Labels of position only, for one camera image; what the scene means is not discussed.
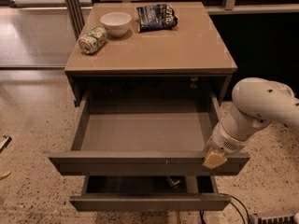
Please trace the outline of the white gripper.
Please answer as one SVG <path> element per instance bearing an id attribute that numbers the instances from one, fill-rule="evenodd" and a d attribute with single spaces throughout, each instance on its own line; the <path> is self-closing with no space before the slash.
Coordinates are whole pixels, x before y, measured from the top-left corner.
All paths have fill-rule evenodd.
<path id="1" fill-rule="evenodd" d="M 235 154 L 241 151 L 248 140 L 249 138 L 235 123 L 220 121 L 209 138 L 209 143 L 213 148 L 206 154 L 203 165 L 208 169 L 215 169 L 225 164 L 227 162 L 225 154 Z"/>

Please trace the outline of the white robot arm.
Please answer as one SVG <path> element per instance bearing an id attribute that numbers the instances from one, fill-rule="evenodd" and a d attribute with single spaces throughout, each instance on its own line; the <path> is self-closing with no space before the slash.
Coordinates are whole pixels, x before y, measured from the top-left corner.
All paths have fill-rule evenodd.
<path id="1" fill-rule="evenodd" d="M 231 111 L 217 123 L 206 143 L 203 165 L 208 169 L 225 164 L 227 155 L 240 152 L 270 122 L 299 133 L 299 99 L 286 84 L 244 78 L 233 87 L 232 101 Z"/>

